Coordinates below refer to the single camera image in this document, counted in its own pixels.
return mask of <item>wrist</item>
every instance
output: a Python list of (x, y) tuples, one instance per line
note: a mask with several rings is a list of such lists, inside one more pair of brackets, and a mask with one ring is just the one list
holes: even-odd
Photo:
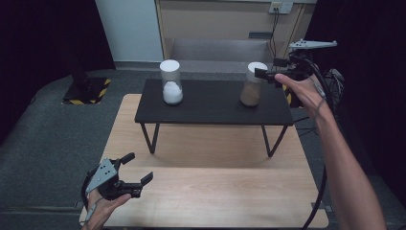
[(320, 130), (323, 127), (328, 127), (336, 124), (334, 116), (326, 103), (320, 107), (317, 116), (315, 117), (316, 127)]
[(102, 226), (98, 226), (96, 222), (89, 219), (83, 224), (81, 230), (102, 230)]

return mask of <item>human hand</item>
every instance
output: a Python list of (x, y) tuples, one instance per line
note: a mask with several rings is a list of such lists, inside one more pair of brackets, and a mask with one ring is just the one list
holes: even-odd
[(103, 228), (104, 224), (110, 218), (111, 214), (116, 210), (116, 208), (125, 204), (129, 199), (131, 199), (130, 194), (122, 195), (114, 200), (107, 200), (102, 198), (102, 195), (97, 189), (93, 190), (89, 195), (89, 207), (91, 209), (92, 205), (96, 203), (96, 209), (93, 212), (91, 218), (84, 223), (82, 230), (100, 230)]
[(296, 81), (283, 74), (275, 75), (275, 80), (291, 88), (304, 105), (309, 117), (316, 119), (318, 115), (331, 115), (327, 103), (317, 91), (315, 84), (320, 85), (315, 75), (306, 80)]

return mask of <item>transparent cylinder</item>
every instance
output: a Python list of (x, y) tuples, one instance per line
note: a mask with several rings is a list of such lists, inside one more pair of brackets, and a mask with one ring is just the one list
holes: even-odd
[(261, 62), (251, 62), (248, 65), (246, 80), (239, 99), (246, 106), (256, 106), (259, 104), (260, 92), (263, 80), (255, 77), (255, 69), (268, 70), (268, 67)]
[(179, 62), (172, 59), (164, 60), (160, 65), (163, 97), (167, 104), (179, 104), (183, 99), (179, 67)]

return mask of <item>electrical outlet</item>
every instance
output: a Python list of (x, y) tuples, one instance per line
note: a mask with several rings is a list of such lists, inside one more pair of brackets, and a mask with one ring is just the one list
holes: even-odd
[(281, 12), (282, 2), (272, 2), (271, 7), (269, 7), (269, 13)]
[(290, 13), (292, 11), (293, 2), (284, 2), (280, 8), (280, 13)]

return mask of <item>metal bracket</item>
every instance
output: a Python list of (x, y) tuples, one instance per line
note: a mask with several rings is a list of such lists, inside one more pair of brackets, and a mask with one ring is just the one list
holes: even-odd
[(307, 40), (301, 39), (300, 41), (290, 43), (289, 48), (310, 50), (310, 49), (318, 49), (318, 48), (333, 47), (333, 46), (337, 46), (337, 41), (324, 42), (324, 41), (307, 41)]
[(86, 193), (92, 192), (94, 189), (98, 188), (101, 184), (112, 178), (117, 174), (116, 169), (113, 164), (111, 164), (108, 158), (104, 158), (86, 188)]

